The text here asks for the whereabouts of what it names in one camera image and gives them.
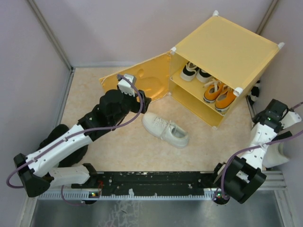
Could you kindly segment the yellow cabinet door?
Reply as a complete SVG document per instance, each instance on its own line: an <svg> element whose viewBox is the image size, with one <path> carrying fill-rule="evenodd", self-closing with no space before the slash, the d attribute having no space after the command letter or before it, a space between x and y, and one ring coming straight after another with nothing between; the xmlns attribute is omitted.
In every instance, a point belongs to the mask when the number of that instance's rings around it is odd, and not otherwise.
<svg viewBox="0 0 303 227"><path fill-rule="evenodd" d="M122 71L100 78L99 81L103 90L106 92L110 89L117 88L118 74L135 76L135 86L137 89L143 90L147 97L151 98L152 101L156 101L168 93L170 60L171 55L166 52Z"/></svg>

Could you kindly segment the black white sneaker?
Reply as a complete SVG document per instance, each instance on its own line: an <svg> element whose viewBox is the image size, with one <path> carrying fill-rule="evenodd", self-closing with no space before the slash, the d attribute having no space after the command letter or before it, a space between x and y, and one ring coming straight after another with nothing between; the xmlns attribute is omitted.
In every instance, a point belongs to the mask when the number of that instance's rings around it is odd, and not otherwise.
<svg viewBox="0 0 303 227"><path fill-rule="evenodd" d="M198 73L199 70L200 70L200 68L198 66L196 66L195 64L193 64L191 62L187 62L186 65L184 66L183 70L180 73L180 77L183 80L190 82L194 79L194 77L196 76L196 74Z"/></svg>
<svg viewBox="0 0 303 227"><path fill-rule="evenodd" d="M213 78L213 76L204 71L203 69L199 69L196 74L196 78L202 83L208 83Z"/></svg>

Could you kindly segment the orange sneaker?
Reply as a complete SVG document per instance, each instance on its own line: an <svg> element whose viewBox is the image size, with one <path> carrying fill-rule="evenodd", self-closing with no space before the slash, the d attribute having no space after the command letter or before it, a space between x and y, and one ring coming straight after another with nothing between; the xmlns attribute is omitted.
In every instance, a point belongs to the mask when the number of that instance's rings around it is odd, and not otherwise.
<svg viewBox="0 0 303 227"><path fill-rule="evenodd" d="M203 97L204 101L207 103L214 103L226 85L217 79L211 79L209 82L205 83L204 87L206 88Z"/></svg>
<svg viewBox="0 0 303 227"><path fill-rule="evenodd" d="M216 111L221 113L226 112L235 99L236 95L233 93L233 89L230 87L224 87L215 101Z"/></svg>

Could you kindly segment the yellow shoe cabinet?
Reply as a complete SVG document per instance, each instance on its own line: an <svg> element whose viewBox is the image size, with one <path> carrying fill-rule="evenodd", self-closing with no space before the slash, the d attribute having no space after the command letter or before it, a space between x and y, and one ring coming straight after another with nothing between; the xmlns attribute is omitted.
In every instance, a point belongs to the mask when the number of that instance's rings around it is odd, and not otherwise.
<svg viewBox="0 0 303 227"><path fill-rule="evenodd" d="M249 94L284 46L249 31L218 11L171 49L169 92L185 108L217 129L237 103ZM197 78L186 82L180 74L187 62L229 86L236 98L225 112L203 100L207 90Z"/></svg>

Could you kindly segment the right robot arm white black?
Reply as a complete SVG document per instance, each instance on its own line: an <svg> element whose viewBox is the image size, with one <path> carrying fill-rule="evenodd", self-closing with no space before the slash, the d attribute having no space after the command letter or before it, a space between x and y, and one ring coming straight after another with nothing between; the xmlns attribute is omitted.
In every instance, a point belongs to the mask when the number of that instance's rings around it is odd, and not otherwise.
<svg viewBox="0 0 303 227"><path fill-rule="evenodd" d="M266 180L262 164L270 143L284 129L301 121L293 108L271 100L268 106L252 118L248 148L236 152L220 165L214 184L213 201L226 204L230 198L243 204Z"/></svg>

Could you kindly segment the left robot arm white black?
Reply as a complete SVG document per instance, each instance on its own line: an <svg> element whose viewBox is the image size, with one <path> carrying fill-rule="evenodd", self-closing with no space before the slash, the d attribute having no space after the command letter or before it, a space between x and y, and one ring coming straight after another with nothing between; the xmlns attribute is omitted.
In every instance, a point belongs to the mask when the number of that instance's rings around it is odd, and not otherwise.
<svg viewBox="0 0 303 227"><path fill-rule="evenodd" d="M103 135L123 127L130 113L146 113L151 98L142 90L126 93L120 89L107 91L91 112L68 128L56 126L32 154L17 154L13 160L22 188L30 198L48 189L68 184L85 184L92 180L95 169L91 164L74 167L88 150L88 145Z"/></svg>

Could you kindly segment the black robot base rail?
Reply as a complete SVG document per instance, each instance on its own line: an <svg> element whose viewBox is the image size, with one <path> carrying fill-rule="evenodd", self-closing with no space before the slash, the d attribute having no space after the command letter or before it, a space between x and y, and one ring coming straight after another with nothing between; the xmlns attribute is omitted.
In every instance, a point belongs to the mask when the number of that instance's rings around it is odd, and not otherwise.
<svg viewBox="0 0 303 227"><path fill-rule="evenodd" d="M213 171L96 171L85 164L91 176L85 183L73 183L73 189L96 189L101 195L125 195L130 189L135 195L160 196L203 195L207 188L215 188L222 195L220 182Z"/></svg>

